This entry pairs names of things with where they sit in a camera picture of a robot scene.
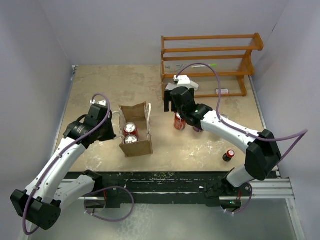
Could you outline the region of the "red cola can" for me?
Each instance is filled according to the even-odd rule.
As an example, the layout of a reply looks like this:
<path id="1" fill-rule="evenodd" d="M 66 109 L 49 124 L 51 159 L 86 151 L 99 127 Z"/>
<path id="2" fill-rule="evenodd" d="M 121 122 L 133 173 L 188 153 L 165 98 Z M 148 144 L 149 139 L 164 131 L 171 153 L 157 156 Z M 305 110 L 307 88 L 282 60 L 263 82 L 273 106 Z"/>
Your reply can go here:
<path id="1" fill-rule="evenodd" d="M 174 124 L 173 125 L 177 130 L 184 130 L 186 127 L 186 121 L 184 119 L 182 119 L 182 117 L 180 116 L 180 114 L 178 112 L 176 112 L 174 115 Z"/>
<path id="2" fill-rule="evenodd" d="M 133 135 L 133 136 L 138 137 L 138 128 L 137 128 L 136 124 L 133 122 L 126 123 L 123 128 L 123 132 L 124 132 L 125 136 Z"/>

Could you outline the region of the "purple Fanta can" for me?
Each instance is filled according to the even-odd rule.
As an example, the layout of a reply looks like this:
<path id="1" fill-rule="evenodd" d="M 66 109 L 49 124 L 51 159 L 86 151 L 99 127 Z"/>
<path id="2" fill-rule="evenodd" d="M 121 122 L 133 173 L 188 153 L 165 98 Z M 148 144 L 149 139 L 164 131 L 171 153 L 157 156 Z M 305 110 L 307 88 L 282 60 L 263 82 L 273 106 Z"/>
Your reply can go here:
<path id="1" fill-rule="evenodd" d="M 227 115 L 225 115 L 225 114 L 221 114 L 220 116 L 222 116 L 225 119 L 229 119 L 229 117 Z"/>
<path id="2" fill-rule="evenodd" d="M 124 139 L 125 144 L 133 144 L 133 143 L 136 143 L 137 141 L 138 141 L 137 136 L 132 134 L 127 135 Z"/>
<path id="3" fill-rule="evenodd" d="M 202 132 L 203 131 L 202 129 L 200 129 L 200 128 L 196 127 L 196 126 L 193 126 L 193 130 L 196 131 L 196 132 Z"/>

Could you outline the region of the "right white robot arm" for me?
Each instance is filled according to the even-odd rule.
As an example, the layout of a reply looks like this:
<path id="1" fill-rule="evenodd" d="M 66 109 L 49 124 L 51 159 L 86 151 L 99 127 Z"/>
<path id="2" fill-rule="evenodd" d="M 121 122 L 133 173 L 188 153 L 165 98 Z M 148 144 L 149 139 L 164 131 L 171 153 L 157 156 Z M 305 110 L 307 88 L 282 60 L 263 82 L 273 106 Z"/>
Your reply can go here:
<path id="1" fill-rule="evenodd" d="M 205 104 L 197 104 L 194 90 L 184 86 L 164 92 L 164 111 L 178 113 L 185 122 L 205 132 L 218 135 L 245 154 L 243 166 L 232 169 L 224 178 L 222 190 L 228 196 L 235 195 L 240 186 L 252 180 L 264 181 L 280 162 L 282 155 L 273 133 L 267 129 L 259 132 L 245 128 L 222 117 L 217 110 Z"/>

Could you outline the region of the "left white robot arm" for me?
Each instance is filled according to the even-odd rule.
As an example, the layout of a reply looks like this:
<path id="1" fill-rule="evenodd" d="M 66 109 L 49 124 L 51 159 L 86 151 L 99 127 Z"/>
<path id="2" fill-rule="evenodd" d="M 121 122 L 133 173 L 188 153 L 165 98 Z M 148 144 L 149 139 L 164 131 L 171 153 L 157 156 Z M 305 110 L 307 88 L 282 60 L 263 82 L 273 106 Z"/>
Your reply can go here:
<path id="1" fill-rule="evenodd" d="M 25 222 L 48 230 L 62 210 L 79 197 L 98 196 L 103 191 L 103 177 L 91 170 L 60 187 L 70 168 L 91 144 L 116 137 L 112 112 L 105 100 L 92 104 L 83 118 L 83 122 L 76 120 L 67 126 L 57 150 L 38 176 L 24 190 L 16 189 L 11 194 L 13 207 Z"/>

